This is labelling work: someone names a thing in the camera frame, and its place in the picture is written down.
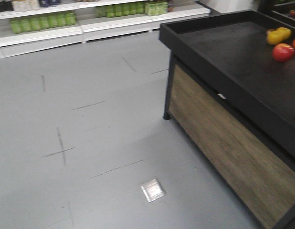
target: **store shelving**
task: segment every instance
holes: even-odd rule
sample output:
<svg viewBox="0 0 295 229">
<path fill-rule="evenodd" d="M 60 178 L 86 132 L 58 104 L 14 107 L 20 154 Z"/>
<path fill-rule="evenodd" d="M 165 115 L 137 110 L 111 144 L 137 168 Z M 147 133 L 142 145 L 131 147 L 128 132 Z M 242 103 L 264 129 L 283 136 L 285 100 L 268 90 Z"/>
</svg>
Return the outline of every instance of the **store shelving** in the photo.
<svg viewBox="0 0 295 229">
<path fill-rule="evenodd" d="M 19 34 L 13 34 L 9 25 L 5 25 L 0 26 L 0 47 L 78 34 L 82 34 L 82 30 L 78 24 Z"/>
<path fill-rule="evenodd" d="M 56 6 L 49 6 L 46 8 L 40 7 L 39 10 L 30 10 L 26 12 L 19 12 L 19 11 L 6 11 L 0 12 L 0 20 L 2 19 L 9 19 L 9 18 L 16 18 L 16 17 L 24 17 L 24 16 L 31 16 L 31 15 L 38 15 L 43 13 L 54 13 L 60 11 L 68 11 L 68 10 L 76 10 L 78 9 L 78 3 L 72 0 L 64 0 L 62 4 Z"/>
<path fill-rule="evenodd" d="M 79 9 L 83 9 L 83 8 L 89 8 L 89 7 L 123 4 L 123 3 L 136 2 L 136 1 L 144 1 L 144 0 L 101 0 L 101 1 L 93 1 L 93 2 L 78 2 L 77 7 Z"/>
<path fill-rule="evenodd" d="M 71 43 L 85 43 L 86 41 L 95 39 L 142 31 L 152 31 L 153 29 L 159 28 L 160 23 L 163 22 L 202 17 L 210 13 L 209 9 L 195 2 L 191 2 L 190 4 L 187 3 L 186 5 L 175 7 L 172 12 L 158 16 L 135 14 L 114 18 L 94 17 L 93 7 L 134 1 L 139 0 L 101 0 L 95 2 L 74 2 L 72 0 L 65 0 L 63 4 L 55 7 L 42 8 L 40 10 L 2 12 L 0 13 L 0 58 Z M 10 18 L 67 10 L 75 11 L 78 21 L 76 25 L 20 34 L 13 34 L 10 30 Z"/>
</svg>

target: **floor outlet cover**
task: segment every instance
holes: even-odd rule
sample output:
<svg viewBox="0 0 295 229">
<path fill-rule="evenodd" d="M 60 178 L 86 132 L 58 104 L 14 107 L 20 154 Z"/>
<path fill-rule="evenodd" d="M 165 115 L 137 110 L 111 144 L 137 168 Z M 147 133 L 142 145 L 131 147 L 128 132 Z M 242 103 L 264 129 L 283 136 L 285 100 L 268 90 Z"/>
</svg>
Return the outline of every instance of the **floor outlet cover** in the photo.
<svg viewBox="0 0 295 229">
<path fill-rule="evenodd" d="M 146 196 L 148 202 L 153 202 L 160 197 L 165 196 L 165 191 L 157 179 L 153 179 L 141 185 L 141 189 Z"/>
</svg>

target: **black display tray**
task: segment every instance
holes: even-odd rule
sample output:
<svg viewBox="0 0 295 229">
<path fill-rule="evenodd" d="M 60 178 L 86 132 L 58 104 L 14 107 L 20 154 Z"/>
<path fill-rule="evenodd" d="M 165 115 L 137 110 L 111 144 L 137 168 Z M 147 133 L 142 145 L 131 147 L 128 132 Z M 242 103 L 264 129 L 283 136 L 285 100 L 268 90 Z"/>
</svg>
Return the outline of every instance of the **black display tray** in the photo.
<svg viewBox="0 0 295 229">
<path fill-rule="evenodd" d="M 295 10 L 295 1 L 274 5 L 270 16 L 295 27 L 295 18 L 289 16 L 290 10 Z"/>
<path fill-rule="evenodd" d="M 160 40 L 295 159 L 295 55 L 272 58 L 266 30 L 295 28 L 255 11 L 162 24 Z"/>
</svg>

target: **wood grain panel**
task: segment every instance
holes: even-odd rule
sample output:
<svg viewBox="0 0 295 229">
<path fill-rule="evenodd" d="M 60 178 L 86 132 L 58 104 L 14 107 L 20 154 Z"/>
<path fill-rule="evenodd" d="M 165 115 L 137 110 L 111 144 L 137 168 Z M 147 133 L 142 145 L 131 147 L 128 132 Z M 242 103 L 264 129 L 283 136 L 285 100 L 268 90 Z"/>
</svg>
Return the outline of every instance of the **wood grain panel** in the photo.
<svg viewBox="0 0 295 229">
<path fill-rule="evenodd" d="M 265 228 L 295 204 L 295 173 L 178 65 L 169 112 Z"/>
</svg>

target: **gray floor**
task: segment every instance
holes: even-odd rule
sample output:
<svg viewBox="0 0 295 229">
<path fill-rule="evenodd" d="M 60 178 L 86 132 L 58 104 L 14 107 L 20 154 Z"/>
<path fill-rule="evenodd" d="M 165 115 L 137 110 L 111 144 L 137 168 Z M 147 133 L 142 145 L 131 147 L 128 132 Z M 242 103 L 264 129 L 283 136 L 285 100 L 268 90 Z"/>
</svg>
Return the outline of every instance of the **gray floor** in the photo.
<svg viewBox="0 0 295 229">
<path fill-rule="evenodd" d="M 158 32 L 0 60 L 0 229 L 256 229 L 172 121 Z M 140 185 L 166 195 L 148 203 Z"/>
</svg>

